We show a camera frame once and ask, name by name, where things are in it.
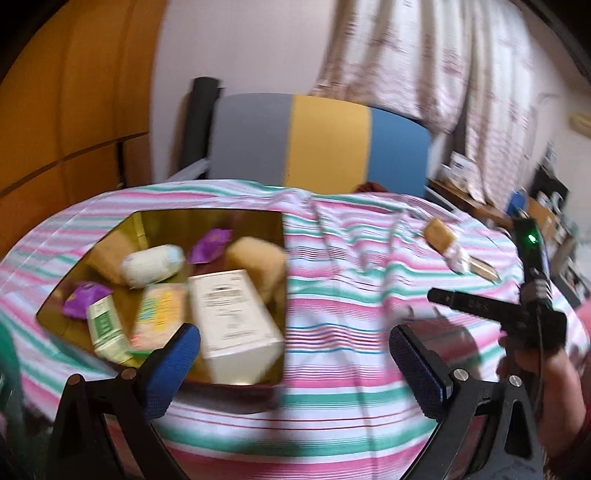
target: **blue object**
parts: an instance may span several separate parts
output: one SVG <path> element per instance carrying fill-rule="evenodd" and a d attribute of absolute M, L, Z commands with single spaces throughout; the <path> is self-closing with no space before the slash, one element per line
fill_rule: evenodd
<path fill-rule="evenodd" d="M 509 202 L 509 206 L 507 207 L 507 215 L 509 216 L 517 216 L 519 210 L 525 210 L 527 203 L 527 196 L 519 191 L 513 192 L 513 196 L 511 197 L 511 201 Z"/>
<path fill-rule="evenodd" d="M 424 415 L 429 419 L 443 419 L 446 415 L 446 389 L 433 374 L 426 360 L 397 328 L 390 333 L 389 349 Z"/>
<path fill-rule="evenodd" d="M 158 363 L 153 372 L 149 373 L 144 390 L 143 408 L 147 420 L 164 416 L 174 395 L 191 370 L 195 357 L 199 353 L 200 344 L 199 329 L 193 324 L 185 323 L 163 350 L 154 351 L 148 357 L 144 365 L 147 365 L 152 357 Z M 159 358 L 160 352 L 164 354 L 163 358 Z"/>
<path fill-rule="evenodd" d="M 367 181 L 389 192 L 423 197 L 431 138 L 427 129 L 394 113 L 370 108 L 371 151 Z"/>

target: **cardboard box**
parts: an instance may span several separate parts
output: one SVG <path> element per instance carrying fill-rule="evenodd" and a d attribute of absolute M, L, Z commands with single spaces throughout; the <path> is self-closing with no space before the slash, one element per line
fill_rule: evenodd
<path fill-rule="evenodd" d="M 254 385 L 283 353 L 283 337 L 245 270 L 189 278 L 193 321 L 212 381 Z"/>
<path fill-rule="evenodd" d="M 527 214 L 535 219 L 546 243 L 552 242 L 556 232 L 556 215 L 550 209 L 541 206 L 533 198 L 528 199 Z"/>

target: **pink and green striped fabric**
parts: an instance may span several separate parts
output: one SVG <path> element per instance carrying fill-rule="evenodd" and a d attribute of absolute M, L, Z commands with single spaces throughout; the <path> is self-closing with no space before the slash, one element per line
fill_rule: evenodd
<path fill-rule="evenodd" d="M 289 256 L 286 393 L 281 407 L 248 416 L 200 408 L 182 396 L 155 422 L 192 478 L 396 479 L 434 423 L 414 401 L 387 352 L 390 328 L 409 316 L 414 330 L 451 365 L 495 380 L 503 354 L 498 327 L 449 309 L 433 310 L 431 287 L 517 299 L 521 265 L 511 241 L 464 214 L 393 194 L 319 196 L 233 181 L 153 185 L 100 195 L 27 234 L 0 264 L 0 322 L 12 333 L 29 405 L 52 419 L 69 375 L 112 375 L 56 344 L 35 314 L 92 245 L 138 210 L 240 208 L 284 214 Z M 440 217 L 502 284 L 453 274 L 420 236 Z M 569 351 L 587 352 L 587 334 L 564 297 Z M 115 440 L 120 432 L 113 429 Z"/>

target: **person's hand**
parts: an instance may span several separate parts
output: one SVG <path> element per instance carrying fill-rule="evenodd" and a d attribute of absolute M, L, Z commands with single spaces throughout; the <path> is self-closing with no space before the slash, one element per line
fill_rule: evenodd
<path fill-rule="evenodd" d="M 499 340 L 506 347 L 506 338 Z M 539 375 L 540 353 L 537 350 L 515 351 L 515 363 L 523 370 Z M 501 378 L 515 373 L 512 361 L 501 359 L 496 373 Z M 538 438 L 548 456 L 564 453 L 583 427 L 586 407 L 577 371 L 564 350 L 547 355 L 544 360 L 543 412 L 538 421 Z"/>

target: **wrapped snack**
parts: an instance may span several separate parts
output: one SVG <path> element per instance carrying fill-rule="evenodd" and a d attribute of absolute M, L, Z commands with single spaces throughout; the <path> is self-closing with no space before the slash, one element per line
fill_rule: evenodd
<path fill-rule="evenodd" d="M 166 345 L 184 322 L 186 287 L 182 283 L 148 285 L 131 336 L 136 353 Z"/>
<path fill-rule="evenodd" d="M 259 238 L 244 236 L 226 250 L 226 270 L 246 270 L 263 303 L 273 298 L 285 280 L 287 256 L 282 248 Z"/>
<path fill-rule="evenodd" d="M 121 329 L 111 295 L 90 305 L 86 318 L 92 345 L 98 356 L 116 364 L 122 364 L 132 358 L 129 353 L 131 348 Z"/>
<path fill-rule="evenodd" d="M 86 320 L 88 307 L 112 293 L 113 290 L 100 283 L 93 281 L 85 282 L 68 297 L 64 306 L 61 308 L 61 312 L 66 317 Z"/>
<path fill-rule="evenodd" d="M 115 230 L 90 250 L 86 262 L 115 285 L 125 285 L 120 271 L 121 263 L 135 251 L 136 249 L 123 232 Z"/>
<path fill-rule="evenodd" d="M 231 230 L 214 228 L 195 244 L 187 260 L 190 265 L 213 262 L 222 256 L 226 244 L 232 237 Z"/>
<path fill-rule="evenodd" d="M 144 288 L 172 277 L 183 264 L 182 248 L 160 245 L 128 255 L 121 264 L 121 276 L 131 288 Z"/>
<path fill-rule="evenodd" d="M 434 218 L 429 222 L 423 230 L 423 237 L 431 247 L 442 255 L 456 241 L 456 235 L 439 218 Z"/>

